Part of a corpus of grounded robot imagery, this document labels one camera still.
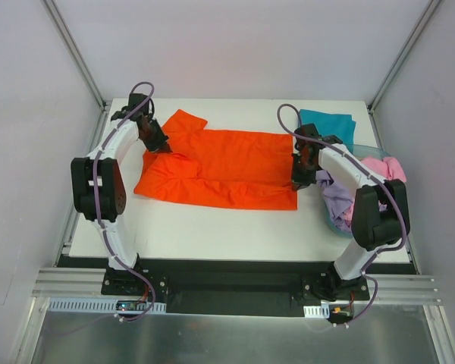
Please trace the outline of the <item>orange t-shirt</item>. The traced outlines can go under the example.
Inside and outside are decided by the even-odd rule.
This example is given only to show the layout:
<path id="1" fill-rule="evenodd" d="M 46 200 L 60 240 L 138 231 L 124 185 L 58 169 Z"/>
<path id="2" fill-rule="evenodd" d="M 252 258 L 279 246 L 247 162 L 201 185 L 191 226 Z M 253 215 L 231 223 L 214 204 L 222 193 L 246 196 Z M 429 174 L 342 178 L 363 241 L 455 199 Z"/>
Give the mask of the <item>orange t-shirt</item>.
<path id="1" fill-rule="evenodd" d="M 297 210 L 288 134 L 211 130 L 177 110 L 163 125 L 170 153 L 144 152 L 133 191 L 164 202 L 222 209 Z"/>

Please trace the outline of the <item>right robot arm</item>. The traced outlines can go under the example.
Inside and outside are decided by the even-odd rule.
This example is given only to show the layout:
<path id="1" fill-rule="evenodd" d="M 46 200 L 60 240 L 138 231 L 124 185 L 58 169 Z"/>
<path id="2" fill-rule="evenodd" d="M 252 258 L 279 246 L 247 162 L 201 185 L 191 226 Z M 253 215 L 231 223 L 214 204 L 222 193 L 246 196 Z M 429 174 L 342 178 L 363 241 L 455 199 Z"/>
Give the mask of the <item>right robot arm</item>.
<path id="1" fill-rule="evenodd" d="M 299 126 L 292 155 L 292 187 L 315 184 L 321 172 L 342 184 L 354 200 L 353 239 L 343 253 L 310 283 L 320 300 L 334 302 L 350 294 L 378 254 L 394 251 L 410 231 L 406 186 L 370 171 L 335 135 L 321 136 L 314 124 Z"/>

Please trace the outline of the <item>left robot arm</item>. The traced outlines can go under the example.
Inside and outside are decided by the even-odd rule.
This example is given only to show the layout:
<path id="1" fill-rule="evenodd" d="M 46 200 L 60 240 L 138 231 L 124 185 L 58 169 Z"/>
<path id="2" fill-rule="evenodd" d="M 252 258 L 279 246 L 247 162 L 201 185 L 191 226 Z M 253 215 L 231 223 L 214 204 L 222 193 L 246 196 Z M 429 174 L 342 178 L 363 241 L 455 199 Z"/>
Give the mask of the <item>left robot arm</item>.
<path id="1" fill-rule="evenodd" d="M 124 225 L 127 193 L 120 165 L 137 141 L 151 153 L 172 152 L 155 118 L 152 96 L 131 92 L 128 103 L 112 115 L 102 141 L 87 156 L 71 161 L 74 208 L 99 232 L 108 254 L 108 270 L 120 275 L 118 284 L 130 295 L 143 290 L 145 277 Z"/>

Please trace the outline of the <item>lavender t-shirt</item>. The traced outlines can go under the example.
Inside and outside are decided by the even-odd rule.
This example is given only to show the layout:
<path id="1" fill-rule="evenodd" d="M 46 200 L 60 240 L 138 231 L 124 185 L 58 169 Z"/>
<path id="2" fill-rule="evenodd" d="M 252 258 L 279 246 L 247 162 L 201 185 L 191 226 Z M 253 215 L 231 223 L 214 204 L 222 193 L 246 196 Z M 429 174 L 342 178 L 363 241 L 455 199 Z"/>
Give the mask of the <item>lavender t-shirt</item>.
<path id="1" fill-rule="evenodd" d="M 326 207 L 329 226 L 341 234 L 352 234 L 354 198 L 327 171 L 317 171 L 315 182 Z"/>

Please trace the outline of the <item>folded teal t-shirt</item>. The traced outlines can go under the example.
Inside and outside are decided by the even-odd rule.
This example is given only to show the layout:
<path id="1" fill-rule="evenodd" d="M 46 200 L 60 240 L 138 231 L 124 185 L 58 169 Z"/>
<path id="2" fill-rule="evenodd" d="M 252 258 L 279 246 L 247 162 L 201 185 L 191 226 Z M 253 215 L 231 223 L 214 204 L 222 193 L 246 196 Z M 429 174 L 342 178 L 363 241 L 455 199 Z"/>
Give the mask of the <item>folded teal t-shirt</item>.
<path id="1" fill-rule="evenodd" d="M 351 115 L 301 109 L 300 118 L 302 125 L 314 124 L 318 133 L 324 137 L 335 135 L 343 144 L 348 145 L 354 142 L 356 122 Z"/>

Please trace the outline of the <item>clear blue plastic basket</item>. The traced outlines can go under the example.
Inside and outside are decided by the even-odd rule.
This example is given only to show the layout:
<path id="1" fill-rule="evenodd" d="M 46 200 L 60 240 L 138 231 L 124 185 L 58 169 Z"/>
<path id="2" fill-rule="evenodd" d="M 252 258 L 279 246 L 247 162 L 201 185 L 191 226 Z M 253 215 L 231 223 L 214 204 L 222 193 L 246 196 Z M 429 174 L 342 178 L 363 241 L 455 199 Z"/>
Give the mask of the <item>clear blue plastic basket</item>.
<path id="1" fill-rule="evenodd" d="M 347 145 L 347 148 L 354 155 L 354 157 L 359 159 L 360 161 L 363 158 L 368 157 L 368 156 L 372 156 L 374 158 L 381 159 L 381 160 L 383 159 L 383 157 L 392 157 L 387 152 L 385 152 L 384 150 L 378 149 L 378 148 L 375 148 L 375 147 L 371 147 L 371 146 Z M 329 228 L 333 232 L 335 232 L 336 234 L 338 234 L 339 236 L 342 236 L 344 238 L 351 238 L 352 237 L 352 234 L 348 234 L 348 235 L 341 234 L 338 231 L 333 230 L 330 226 L 329 226 Z"/>

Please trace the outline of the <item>pink t-shirt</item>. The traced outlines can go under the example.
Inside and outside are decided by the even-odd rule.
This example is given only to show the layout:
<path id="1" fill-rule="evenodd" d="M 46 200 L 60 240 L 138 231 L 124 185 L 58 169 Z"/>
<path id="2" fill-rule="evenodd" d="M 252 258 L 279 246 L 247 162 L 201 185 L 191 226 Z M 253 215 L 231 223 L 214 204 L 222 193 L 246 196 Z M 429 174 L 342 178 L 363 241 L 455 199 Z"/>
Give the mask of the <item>pink t-shirt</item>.
<path id="1" fill-rule="evenodd" d="M 406 175 L 403 171 L 398 160 L 394 157 L 383 157 L 383 159 L 377 159 L 372 156 L 365 157 L 361 160 L 361 162 L 373 172 L 381 175 L 386 180 L 401 180 L 402 182 L 406 183 Z M 354 202 L 353 204 L 343 213 L 343 219 L 345 221 L 345 225 L 349 228 L 349 232 L 351 232 L 351 224 L 352 224 L 352 217 L 353 217 L 353 210 L 354 210 Z"/>

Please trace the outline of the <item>left frame post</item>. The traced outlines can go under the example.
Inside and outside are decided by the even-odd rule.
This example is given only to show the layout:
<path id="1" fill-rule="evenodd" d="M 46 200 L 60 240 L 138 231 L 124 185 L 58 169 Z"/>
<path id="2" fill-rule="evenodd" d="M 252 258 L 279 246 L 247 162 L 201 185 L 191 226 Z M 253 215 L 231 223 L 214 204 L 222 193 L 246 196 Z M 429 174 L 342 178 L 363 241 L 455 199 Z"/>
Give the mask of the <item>left frame post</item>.
<path id="1" fill-rule="evenodd" d="M 86 64 L 83 55 L 73 37 L 73 34 L 69 30 L 69 27 L 61 14 L 61 11 L 54 0 L 41 0 L 47 15 L 53 23 L 56 31 L 58 32 L 64 47 L 67 49 L 69 56 L 71 57 L 75 67 L 77 68 L 79 75 L 81 76 L 86 88 L 89 90 L 95 103 L 98 107 L 103 110 L 106 106 L 106 101 L 99 90 L 93 75 Z"/>

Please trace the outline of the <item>frame post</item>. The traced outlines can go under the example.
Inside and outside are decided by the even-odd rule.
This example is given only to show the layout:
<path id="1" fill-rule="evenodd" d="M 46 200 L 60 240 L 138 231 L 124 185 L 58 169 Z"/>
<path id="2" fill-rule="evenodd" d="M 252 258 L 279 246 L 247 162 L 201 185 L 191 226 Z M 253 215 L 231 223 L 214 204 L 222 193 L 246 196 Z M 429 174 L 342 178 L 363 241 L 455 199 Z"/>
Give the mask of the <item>frame post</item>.
<path id="1" fill-rule="evenodd" d="M 435 16 L 442 3 L 442 0 L 427 1 L 422 13 L 419 15 L 403 46 L 391 64 L 388 72 L 384 76 L 384 79 L 382 80 L 381 85 L 377 89 L 374 97 L 372 98 L 372 101 L 368 104 L 368 113 L 370 115 L 375 112 L 376 108 L 381 103 L 391 84 L 395 81 L 397 75 L 400 73 L 401 68 L 405 64 L 412 50 L 415 48 L 416 44 L 422 37 L 422 34 L 425 32 L 426 28 L 428 27 L 429 23 Z"/>
<path id="2" fill-rule="evenodd" d="M 93 75 L 86 64 L 83 55 L 73 37 L 73 34 L 69 30 L 69 27 L 61 14 L 61 11 L 54 0 L 41 0 L 47 15 L 53 23 L 56 31 L 58 32 L 64 47 L 67 49 L 69 56 L 71 57 L 75 67 L 77 68 L 79 75 L 81 76 L 86 88 L 89 90 L 95 103 L 98 107 L 103 110 L 106 106 L 106 101 L 99 90 Z"/>

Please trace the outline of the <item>aluminium frame rail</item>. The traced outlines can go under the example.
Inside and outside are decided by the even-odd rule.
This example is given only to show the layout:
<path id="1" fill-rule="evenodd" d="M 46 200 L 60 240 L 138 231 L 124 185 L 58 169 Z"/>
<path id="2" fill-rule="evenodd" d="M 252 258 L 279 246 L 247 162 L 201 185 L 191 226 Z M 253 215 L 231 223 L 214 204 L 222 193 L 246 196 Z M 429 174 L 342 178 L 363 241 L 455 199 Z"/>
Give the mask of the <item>aluminium frame rail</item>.
<path id="1" fill-rule="evenodd" d="M 103 268 L 41 268 L 33 287 L 34 297 L 97 297 L 103 282 Z M 369 291 L 378 288 L 379 305 L 441 306 L 444 303 L 437 281 L 428 275 L 369 274 Z"/>

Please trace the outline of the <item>right frame post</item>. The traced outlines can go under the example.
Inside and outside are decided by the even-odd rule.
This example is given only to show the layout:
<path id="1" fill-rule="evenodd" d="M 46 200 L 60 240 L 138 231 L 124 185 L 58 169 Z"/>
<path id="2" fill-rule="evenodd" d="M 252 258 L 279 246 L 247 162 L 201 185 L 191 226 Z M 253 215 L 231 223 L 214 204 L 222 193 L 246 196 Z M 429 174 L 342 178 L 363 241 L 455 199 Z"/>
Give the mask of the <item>right frame post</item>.
<path id="1" fill-rule="evenodd" d="M 442 0 L 427 1 L 422 13 L 419 15 L 403 46 L 391 64 L 388 72 L 384 76 L 384 79 L 382 80 L 381 85 L 377 89 L 374 97 L 372 98 L 372 101 L 368 104 L 368 113 L 370 115 L 375 112 L 376 108 L 381 103 L 391 84 L 395 81 L 397 75 L 400 73 L 401 68 L 405 64 L 412 50 L 415 48 L 416 44 L 422 37 L 422 34 L 425 32 L 426 28 L 428 27 L 429 23 L 435 16 L 442 3 Z"/>

